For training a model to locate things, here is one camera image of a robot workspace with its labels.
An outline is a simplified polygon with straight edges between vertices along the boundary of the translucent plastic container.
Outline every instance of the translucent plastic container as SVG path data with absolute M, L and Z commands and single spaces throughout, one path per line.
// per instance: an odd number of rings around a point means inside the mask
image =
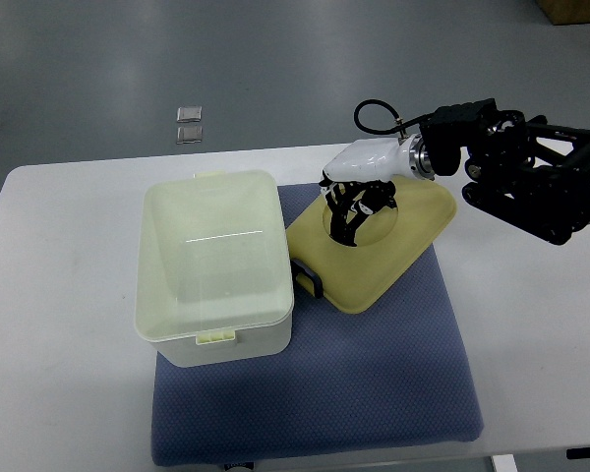
M 273 178 L 263 171 L 166 182 L 145 196 L 136 330 L 179 367 L 275 354 L 293 286 Z

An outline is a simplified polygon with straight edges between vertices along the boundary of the gray floor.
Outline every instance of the gray floor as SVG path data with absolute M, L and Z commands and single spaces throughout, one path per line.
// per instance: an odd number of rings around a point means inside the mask
M 0 189 L 27 164 L 351 142 L 369 97 L 409 118 L 494 97 L 590 128 L 590 25 L 552 27 L 533 0 L 0 1 Z M 186 104 L 204 141 L 177 146 Z M 590 471 L 563 451 L 518 464 Z

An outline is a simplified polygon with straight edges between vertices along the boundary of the blue mat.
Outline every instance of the blue mat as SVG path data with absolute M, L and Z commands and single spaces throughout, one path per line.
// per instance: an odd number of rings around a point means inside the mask
M 288 225 L 319 186 L 279 194 Z M 361 315 L 296 285 L 292 338 L 279 354 L 188 369 L 157 356 L 157 465 L 470 442 L 482 430 L 432 246 Z

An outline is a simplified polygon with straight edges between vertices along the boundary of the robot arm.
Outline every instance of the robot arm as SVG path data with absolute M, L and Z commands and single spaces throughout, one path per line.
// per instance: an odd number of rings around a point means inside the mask
M 372 130 L 362 125 L 359 112 L 368 104 L 391 111 L 395 126 Z M 453 175 L 463 147 L 469 154 L 465 171 L 473 182 L 462 195 L 473 207 L 557 245 L 590 224 L 590 130 L 551 126 L 543 116 L 527 122 L 519 111 L 497 110 L 493 99 L 440 107 L 406 123 L 386 103 L 366 100 L 355 109 L 354 121 L 368 133 L 398 137 L 357 142 L 324 169 L 320 185 L 333 212 L 332 222 L 336 220 L 335 234 L 331 225 L 330 235 L 342 244 L 353 243 L 353 232 L 343 228 L 349 224 L 349 211 L 363 206 L 369 215 L 380 210 L 377 207 L 395 204 L 394 189 L 388 196 L 393 175 Z M 406 128 L 416 124 L 420 134 L 407 136 Z M 538 138 L 571 142 L 573 150 L 559 154 Z M 354 200 L 361 192 L 361 199 Z M 371 201 L 378 203 L 369 207 Z

